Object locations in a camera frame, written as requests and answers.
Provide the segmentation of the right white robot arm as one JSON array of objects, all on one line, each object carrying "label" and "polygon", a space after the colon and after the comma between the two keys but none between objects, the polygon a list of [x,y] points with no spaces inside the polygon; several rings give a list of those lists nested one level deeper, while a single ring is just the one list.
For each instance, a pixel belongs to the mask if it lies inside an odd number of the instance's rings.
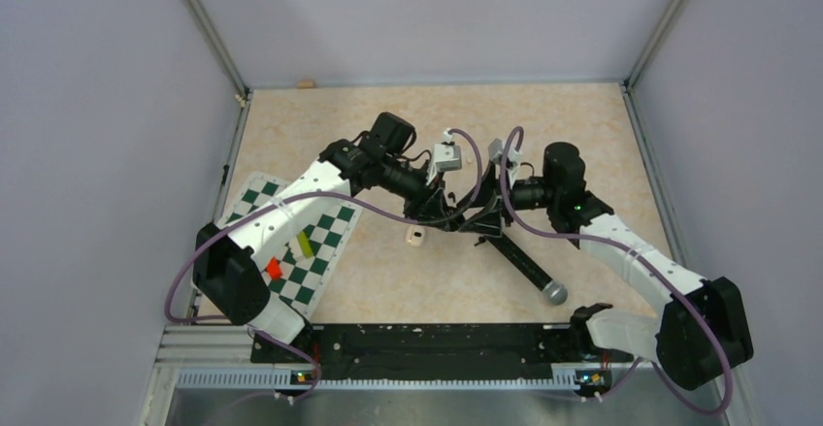
[{"label": "right white robot arm", "polygon": [[576,146],[556,142],[543,152],[543,170],[515,178],[520,152],[500,139],[476,206],[492,215],[492,232],[510,224],[511,212],[544,209],[553,230],[598,259],[653,308],[644,316],[610,304],[577,309],[569,334],[572,353],[594,360],[606,349],[656,363],[677,386],[694,390],[723,373],[720,345],[730,367],[750,360],[753,343],[738,287],[726,278],[702,277],[671,260],[633,232],[604,201],[589,191],[585,163]]}]

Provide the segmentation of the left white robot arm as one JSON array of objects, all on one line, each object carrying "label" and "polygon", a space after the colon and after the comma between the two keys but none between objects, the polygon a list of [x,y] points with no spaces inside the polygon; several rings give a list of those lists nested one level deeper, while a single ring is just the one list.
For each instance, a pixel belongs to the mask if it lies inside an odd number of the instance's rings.
[{"label": "left white robot arm", "polygon": [[416,139],[414,127],[392,113],[379,114],[358,138],[330,143],[297,180],[252,213],[224,227],[204,226],[196,238],[193,286],[231,324],[274,339],[286,360],[305,358],[312,345],[306,318],[269,288],[265,268],[328,210],[375,186],[403,199],[402,221],[448,226],[442,175],[462,167],[456,133],[445,130],[429,162],[414,168],[402,159]]}]

